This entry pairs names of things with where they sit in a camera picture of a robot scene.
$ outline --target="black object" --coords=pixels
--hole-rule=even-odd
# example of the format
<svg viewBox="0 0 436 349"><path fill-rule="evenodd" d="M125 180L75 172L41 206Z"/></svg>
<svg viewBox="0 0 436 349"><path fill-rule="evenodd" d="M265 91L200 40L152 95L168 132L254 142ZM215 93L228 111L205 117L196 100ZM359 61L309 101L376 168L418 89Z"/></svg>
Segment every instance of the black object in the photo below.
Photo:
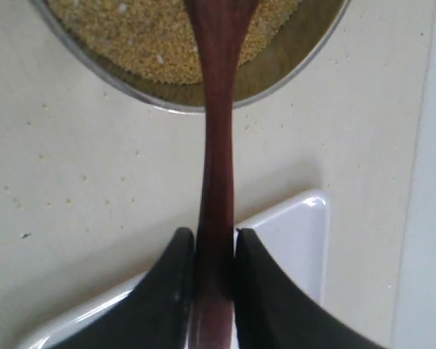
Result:
<svg viewBox="0 0 436 349"><path fill-rule="evenodd" d="M117 306L54 349L183 349L193 285L194 238L173 239ZM381 349L329 315L279 268L252 229L239 231L234 259L240 349Z"/></svg>

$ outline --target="bowl rim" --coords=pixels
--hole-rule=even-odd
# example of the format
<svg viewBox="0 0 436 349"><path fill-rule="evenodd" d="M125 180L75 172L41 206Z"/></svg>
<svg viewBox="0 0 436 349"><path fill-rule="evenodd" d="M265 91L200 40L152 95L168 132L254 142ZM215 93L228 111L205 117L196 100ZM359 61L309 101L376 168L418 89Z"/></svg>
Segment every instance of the bowl rim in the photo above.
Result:
<svg viewBox="0 0 436 349"><path fill-rule="evenodd" d="M116 88L118 91L123 92L137 100L140 100L141 102L147 103L148 105L152 105L154 108L168 111L170 113L203 114L205 112L204 106L198 107L168 102L166 100L162 100L147 93L141 92L137 89L134 89L129 84L117 78L113 74L108 73L99 63L89 57L88 54L85 53L85 51L80 48L80 46L77 45L77 43L68 35L68 33L61 26L60 22L57 20L45 0L30 0L30 2L37 9L40 17L50 28L51 32L53 32L53 34L63 44L63 46L65 46L66 49L68 49L68 51L71 52L71 54L73 54L79 60L79 62L85 65L86 68L88 68L91 72L95 73L103 81ZM350 2L351 0L343 0L337 15L333 19L328 30L323 34L318 43L310 50L308 55L305 56L305 58L298 65L296 65L296 67L294 67L294 69L292 69L283 78L278 80L267 89L251 97L247 97L243 100L239 100L238 102L234 102L233 109L239 109L241 107L255 103L258 100L266 98L272 93L278 91L281 87L285 86L288 82L290 82L290 80L297 76L313 60L313 58L317 55L317 53L319 53L325 43L329 40L337 25L339 24L339 22L341 22L341 19L343 18L347 6Z"/></svg>

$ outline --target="speckled surface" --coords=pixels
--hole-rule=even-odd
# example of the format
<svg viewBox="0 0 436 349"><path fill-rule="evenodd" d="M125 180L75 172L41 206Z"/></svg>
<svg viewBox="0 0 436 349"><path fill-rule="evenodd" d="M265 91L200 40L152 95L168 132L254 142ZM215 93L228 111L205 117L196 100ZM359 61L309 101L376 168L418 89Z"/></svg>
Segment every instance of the speckled surface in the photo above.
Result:
<svg viewBox="0 0 436 349"><path fill-rule="evenodd" d="M235 113L236 219L301 190L333 204L326 306L388 344L433 1L354 0L283 89ZM0 1L0 348L149 266L194 227L203 118L78 63Z"/></svg>

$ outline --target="white dish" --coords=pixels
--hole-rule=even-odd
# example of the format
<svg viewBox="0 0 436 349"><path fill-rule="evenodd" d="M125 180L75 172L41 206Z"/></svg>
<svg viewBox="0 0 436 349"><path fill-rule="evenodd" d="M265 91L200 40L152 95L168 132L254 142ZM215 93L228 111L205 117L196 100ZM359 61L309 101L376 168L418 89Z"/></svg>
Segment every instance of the white dish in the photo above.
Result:
<svg viewBox="0 0 436 349"><path fill-rule="evenodd" d="M286 200L238 228L253 228L289 278L314 301L323 302L330 205L326 194L310 190ZM143 273L48 322L26 337L17 349L46 349L97 320L125 298ZM237 348L233 329L232 348Z"/></svg>

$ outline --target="white countertop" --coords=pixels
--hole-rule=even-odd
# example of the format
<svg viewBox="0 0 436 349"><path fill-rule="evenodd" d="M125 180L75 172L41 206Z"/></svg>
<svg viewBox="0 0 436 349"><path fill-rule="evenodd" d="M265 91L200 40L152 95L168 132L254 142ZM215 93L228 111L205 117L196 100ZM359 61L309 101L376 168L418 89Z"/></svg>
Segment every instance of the white countertop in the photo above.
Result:
<svg viewBox="0 0 436 349"><path fill-rule="evenodd" d="M236 219L325 190L326 307L385 345L434 6L353 0L299 76L235 112ZM122 95L28 2L0 0L0 348L193 228L202 160L202 116Z"/></svg>

